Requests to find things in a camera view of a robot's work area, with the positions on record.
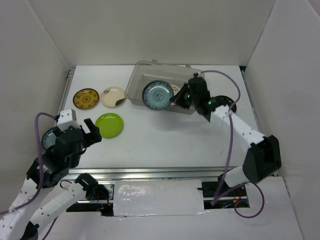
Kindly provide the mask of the small blue floral plate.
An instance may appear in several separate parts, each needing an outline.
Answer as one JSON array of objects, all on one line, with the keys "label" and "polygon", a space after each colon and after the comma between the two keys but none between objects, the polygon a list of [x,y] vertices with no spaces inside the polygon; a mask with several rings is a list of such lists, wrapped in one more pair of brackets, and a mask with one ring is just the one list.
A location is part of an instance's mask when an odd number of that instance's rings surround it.
[{"label": "small blue floral plate", "polygon": [[172,104],[172,87],[165,81],[152,81],[142,91],[142,101],[151,110],[164,110]]}]

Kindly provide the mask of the cream plate with black brushstroke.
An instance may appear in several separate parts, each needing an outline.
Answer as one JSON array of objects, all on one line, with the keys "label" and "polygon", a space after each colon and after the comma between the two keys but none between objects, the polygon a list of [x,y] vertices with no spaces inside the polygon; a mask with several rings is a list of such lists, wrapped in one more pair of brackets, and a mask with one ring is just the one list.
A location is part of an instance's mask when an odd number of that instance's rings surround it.
[{"label": "cream plate with black brushstroke", "polygon": [[176,95],[181,90],[178,86],[176,86],[174,84],[171,84],[170,86],[171,86],[171,89],[172,89],[174,95]]}]

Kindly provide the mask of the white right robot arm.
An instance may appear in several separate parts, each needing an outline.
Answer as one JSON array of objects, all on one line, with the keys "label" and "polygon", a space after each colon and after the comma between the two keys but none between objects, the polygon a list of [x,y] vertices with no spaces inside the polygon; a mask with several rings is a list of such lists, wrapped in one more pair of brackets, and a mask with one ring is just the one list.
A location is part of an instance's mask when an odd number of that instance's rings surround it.
[{"label": "white right robot arm", "polygon": [[196,90],[190,84],[170,99],[179,107],[195,110],[209,122],[230,131],[230,140],[238,142],[245,152],[242,165],[228,169],[218,177],[218,191],[229,196],[242,183],[257,184],[282,166],[279,140],[266,136],[245,123],[235,112],[235,102],[227,96],[210,97],[206,87]]}]

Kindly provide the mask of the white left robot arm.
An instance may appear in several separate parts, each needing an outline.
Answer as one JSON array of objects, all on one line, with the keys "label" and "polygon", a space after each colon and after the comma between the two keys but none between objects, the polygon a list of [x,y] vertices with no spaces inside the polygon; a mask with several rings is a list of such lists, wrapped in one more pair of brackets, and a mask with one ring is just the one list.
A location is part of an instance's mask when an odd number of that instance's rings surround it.
[{"label": "white left robot arm", "polygon": [[61,194],[41,205],[69,170],[78,166],[87,148],[102,141],[92,120],[87,118],[84,123],[88,133],[81,126],[54,128],[55,144],[34,160],[9,210],[0,215],[2,240],[36,240],[47,225],[77,201],[97,197],[97,180],[89,173],[81,173]]}]

